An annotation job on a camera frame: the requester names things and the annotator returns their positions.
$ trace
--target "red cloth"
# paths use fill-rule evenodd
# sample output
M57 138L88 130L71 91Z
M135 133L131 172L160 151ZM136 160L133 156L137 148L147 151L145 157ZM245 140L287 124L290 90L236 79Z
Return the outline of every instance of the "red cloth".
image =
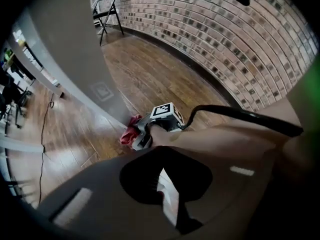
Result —
M130 123L128 125L128 128L125 130L125 132L120 137L120 143L122 145L128 145L129 147L132 146L132 143L135 141L135 139L140 134L139 130L133 127L133 125L142 118L141 115L137 114L133 117L131 117Z

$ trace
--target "baseboard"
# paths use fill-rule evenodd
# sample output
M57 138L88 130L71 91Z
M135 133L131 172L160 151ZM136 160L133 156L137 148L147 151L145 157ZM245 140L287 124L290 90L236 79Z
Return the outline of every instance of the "baseboard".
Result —
M108 26L108 28L113 28L116 30L119 30L118 25L111 25ZM200 75L204 80L206 80L223 98L224 100L233 108L239 108L241 109L241 106L236 101L236 99L227 91L226 88L212 75L210 74L204 67L202 67L199 63L194 61L192 58L184 54L183 52L179 51L178 49L174 48L173 46L161 41L160 39L157 39L151 35L148 35L146 33L142 33L140 31L137 31L135 29L122 27L123 31L137 36L139 38L142 38L162 49L164 49L166 52L170 53L174 57L176 57L178 60L185 63L188 67L190 67L192 70L194 70L198 75Z

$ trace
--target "white stripe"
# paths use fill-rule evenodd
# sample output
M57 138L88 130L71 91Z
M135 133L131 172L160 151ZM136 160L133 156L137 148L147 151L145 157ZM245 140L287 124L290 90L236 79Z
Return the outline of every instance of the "white stripe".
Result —
M53 223L61 228L67 229L68 224L78 216L82 209L88 203L92 191L87 188L81 188L75 197L66 205L66 207L54 218Z
M237 166L231 166L230 171L238 173L238 174L247 175L247 176L252 176L255 173L253 170L248 170L248 169L240 168Z

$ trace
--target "black hose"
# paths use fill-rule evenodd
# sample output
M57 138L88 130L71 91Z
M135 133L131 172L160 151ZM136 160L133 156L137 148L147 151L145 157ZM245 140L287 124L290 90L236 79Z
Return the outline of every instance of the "black hose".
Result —
M194 117L198 111L209 111L219 115L228 116L235 119L240 119L242 121L254 123L260 126L267 127L271 130L274 130L278 133L287 135L289 137L299 136L303 133L303 129L292 123L270 117L267 115L262 115L254 112L250 112L241 108L234 108L229 106L219 106L219 105L199 105L196 106L188 119L186 125L180 125L178 127L182 130L186 129L191 125L194 120Z

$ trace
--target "black cable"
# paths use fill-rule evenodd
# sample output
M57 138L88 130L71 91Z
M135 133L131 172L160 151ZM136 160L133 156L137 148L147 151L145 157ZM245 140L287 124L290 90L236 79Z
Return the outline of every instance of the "black cable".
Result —
M43 145L43 140L44 140L44 128L45 128L45 122L46 122L46 116L47 116L47 113L48 113L48 109L49 109L49 107L52 109L54 107L54 105L55 105L55 102L52 101L53 97L54 97L54 93L52 93L52 95L51 95L51 99L50 99L50 101L48 103L48 106L46 107L46 111L45 111L45 114L44 114L42 131L41 131L41 145ZM41 197L42 197L41 179L42 179L42 174L44 172L44 154L45 154L45 152L42 152L41 174L40 174L40 178L39 178L39 189L40 189L39 204L41 202Z
M299 136L304 131L301 127L299 127L297 125L294 125L292 123L289 123L289 122L286 122L286 121L283 121L283 120L280 120L280 119L277 119L277 118L274 118L271 116L250 112L250 111L247 111L247 110L244 110L241 108L234 108L234 107L230 107L230 106L219 106L219 105L199 105L199 106L196 106L192 110L186 125L180 125L178 123L177 126L182 130L186 129L193 122L197 111L209 111L209 112L216 113L219 115L224 115L224 116L228 116L231 118L240 119L242 121L246 121L246 122L250 122L250 123L260 125L260 126L267 127L271 130L274 130L278 133L287 135L289 137Z

